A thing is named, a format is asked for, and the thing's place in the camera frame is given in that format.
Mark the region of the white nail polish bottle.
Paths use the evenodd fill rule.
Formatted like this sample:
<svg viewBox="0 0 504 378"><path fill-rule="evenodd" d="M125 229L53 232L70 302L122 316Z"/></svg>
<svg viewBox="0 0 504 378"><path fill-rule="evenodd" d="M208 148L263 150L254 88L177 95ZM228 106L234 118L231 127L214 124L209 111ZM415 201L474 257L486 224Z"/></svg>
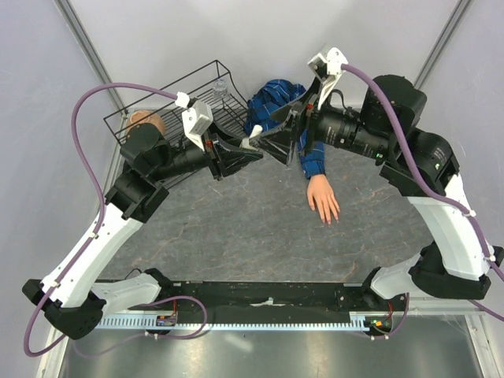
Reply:
<svg viewBox="0 0 504 378"><path fill-rule="evenodd" d="M251 146L250 145L250 140L248 138L243 138L241 143L240 143L240 146L239 146L241 149L245 149L245 150L254 150L254 151L258 151L258 148L257 147L254 147L254 146Z"/></svg>

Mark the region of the white nail polish cap brush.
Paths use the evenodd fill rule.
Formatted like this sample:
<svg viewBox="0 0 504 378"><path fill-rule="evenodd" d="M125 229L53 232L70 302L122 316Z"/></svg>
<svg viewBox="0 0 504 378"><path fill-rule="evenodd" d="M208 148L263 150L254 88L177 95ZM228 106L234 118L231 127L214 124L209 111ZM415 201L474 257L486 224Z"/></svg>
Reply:
<svg viewBox="0 0 504 378"><path fill-rule="evenodd" d="M257 138L263 132L263 127L259 124L253 126L249 139Z"/></svg>

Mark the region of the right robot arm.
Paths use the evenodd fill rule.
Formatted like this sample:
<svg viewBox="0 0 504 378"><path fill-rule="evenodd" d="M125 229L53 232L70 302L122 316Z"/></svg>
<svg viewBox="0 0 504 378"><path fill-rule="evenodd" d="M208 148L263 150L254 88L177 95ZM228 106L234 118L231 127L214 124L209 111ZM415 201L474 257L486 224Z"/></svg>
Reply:
<svg viewBox="0 0 504 378"><path fill-rule="evenodd" d="M358 111L329 105L318 87L274 113L277 128L253 137L252 146L289 164L298 137L306 149L323 143L370 158L380 175L414 206L432 242L411 259L374 269L361 289L362 304L380 309L402 293L481 300L503 250L490 245L465 196L458 160L440 135L417 127L426 95L402 76L367 79Z"/></svg>

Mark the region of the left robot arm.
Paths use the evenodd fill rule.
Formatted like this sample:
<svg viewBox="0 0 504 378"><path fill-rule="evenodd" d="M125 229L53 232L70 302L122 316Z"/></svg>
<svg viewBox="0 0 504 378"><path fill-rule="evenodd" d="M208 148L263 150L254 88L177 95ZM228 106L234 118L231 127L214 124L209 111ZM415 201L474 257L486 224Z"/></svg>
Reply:
<svg viewBox="0 0 504 378"><path fill-rule="evenodd" d="M151 121L129 128L120 149L127 168L101 195L94 223L57 268L41 280L28 280L22 288L63 335L81 339L103 317L134 306L170 306L172 289L157 269L115 283L99 283L97 279L115 253L166 200L165 180L203 168L220 180L263 157L262 152L216 124L203 132L200 142L171 147Z"/></svg>

